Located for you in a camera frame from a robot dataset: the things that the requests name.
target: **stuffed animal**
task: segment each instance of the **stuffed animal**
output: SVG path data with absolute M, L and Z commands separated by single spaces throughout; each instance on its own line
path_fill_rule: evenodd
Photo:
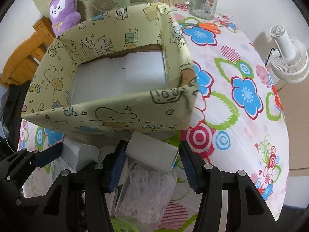
M 76 0 L 52 0 L 49 13 L 56 36 L 77 25 L 81 18 Z

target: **white fan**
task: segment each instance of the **white fan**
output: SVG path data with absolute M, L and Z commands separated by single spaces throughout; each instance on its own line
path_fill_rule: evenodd
M 271 61 L 274 74 L 288 83 L 303 81 L 309 73 L 305 45 L 297 38 L 289 37 L 281 25 L 272 27 L 270 34 L 279 51 L 278 55 L 275 54 L 277 57 Z

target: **table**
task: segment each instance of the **table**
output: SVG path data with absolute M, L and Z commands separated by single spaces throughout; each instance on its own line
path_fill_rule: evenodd
M 186 139 L 205 162 L 222 171 L 245 170 L 277 220 L 285 198 L 289 141 L 271 76 L 254 46 L 227 15 L 216 15 L 209 22 L 192 17 L 181 4 L 173 13 L 181 23 L 211 24 L 181 28 L 194 61 L 199 92 L 189 128 L 161 139 L 175 146 Z M 23 120 L 19 149 L 44 150 L 63 139 L 63 134 Z M 177 185 L 158 230 L 192 231 L 201 196 L 189 187 L 180 159 L 174 170 Z M 36 169 L 23 186 L 25 197 L 44 195 L 55 177 L 51 164 Z M 222 226 L 226 204 L 224 193 Z

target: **wooden chair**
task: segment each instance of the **wooden chair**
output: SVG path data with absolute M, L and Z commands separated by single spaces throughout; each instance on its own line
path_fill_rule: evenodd
M 32 80 L 38 66 L 33 58 L 40 62 L 55 38 L 52 24 L 46 17 L 38 20 L 33 28 L 36 32 L 14 50 L 3 68 L 0 84 L 6 88 L 9 84 L 22 85 Z

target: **cartoon-printed box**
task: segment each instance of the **cartoon-printed box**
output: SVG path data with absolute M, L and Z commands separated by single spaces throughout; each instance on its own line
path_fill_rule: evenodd
M 78 65 L 151 50 L 163 51 L 170 88 L 69 105 Z M 198 90 L 192 63 L 169 6 L 148 3 L 117 9 L 82 22 L 53 41 L 30 84 L 22 118 L 66 134 L 183 130 Z

